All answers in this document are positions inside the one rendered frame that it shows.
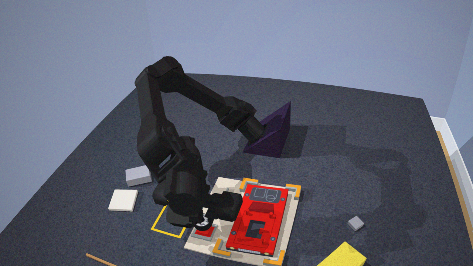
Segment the white flat square tile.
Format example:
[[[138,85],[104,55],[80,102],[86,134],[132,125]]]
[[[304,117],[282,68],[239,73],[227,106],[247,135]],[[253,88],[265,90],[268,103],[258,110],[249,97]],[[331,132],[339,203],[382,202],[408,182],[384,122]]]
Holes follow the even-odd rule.
[[[115,189],[109,204],[110,211],[133,211],[137,197],[137,190]]]

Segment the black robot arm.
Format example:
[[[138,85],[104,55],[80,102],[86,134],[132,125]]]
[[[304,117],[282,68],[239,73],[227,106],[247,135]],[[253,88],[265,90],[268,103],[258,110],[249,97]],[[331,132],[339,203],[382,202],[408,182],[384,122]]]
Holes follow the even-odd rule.
[[[192,228],[202,223],[203,165],[193,137],[181,136],[164,113],[161,91],[178,92],[215,112],[220,124],[230,131],[241,131],[250,146],[265,135],[253,105],[233,96],[222,97],[188,77],[172,56],[163,56],[149,65],[135,80],[141,126],[137,152],[157,183],[166,181],[163,196],[168,199],[167,222]],[[160,164],[170,156],[161,168]]]

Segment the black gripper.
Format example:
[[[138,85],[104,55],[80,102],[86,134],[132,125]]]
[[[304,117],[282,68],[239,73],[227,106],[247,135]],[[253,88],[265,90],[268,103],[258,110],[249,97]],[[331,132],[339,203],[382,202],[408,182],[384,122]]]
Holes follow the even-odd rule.
[[[208,224],[212,226],[214,219],[222,219],[227,222],[234,222],[239,214],[243,203],[243,196],[235,192],[223,191],[222,194],[213,193],[209,195],[210,185],[206,184],[207,170],[202,178],[202,201],[203,207],[208,208],[204,217],[208,218]],[[167,206],[168,199],[163,196],[166,181],[158,183],[153,191],[153,200],[156,204]]]

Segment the yellow rectangular block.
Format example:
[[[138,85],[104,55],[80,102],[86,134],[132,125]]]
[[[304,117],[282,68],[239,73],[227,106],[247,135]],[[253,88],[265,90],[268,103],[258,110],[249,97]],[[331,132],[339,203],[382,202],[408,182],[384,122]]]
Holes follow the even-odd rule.
[[[362,266],[366,257],[347,242],[343,242],[335,251],[317,266]]]

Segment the white wheel with black tyre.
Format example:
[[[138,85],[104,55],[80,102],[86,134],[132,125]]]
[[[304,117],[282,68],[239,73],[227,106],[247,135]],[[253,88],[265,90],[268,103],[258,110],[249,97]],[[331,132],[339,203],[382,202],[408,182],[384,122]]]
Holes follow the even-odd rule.
[[[204,216],[205,214],[203,213],[203,217]],[[206,231],[210,229],[211,226],[208,224],[208,218],[204,217],[204,222],[202,222],[201,224],[197,224],[195,228],[199,231]]]

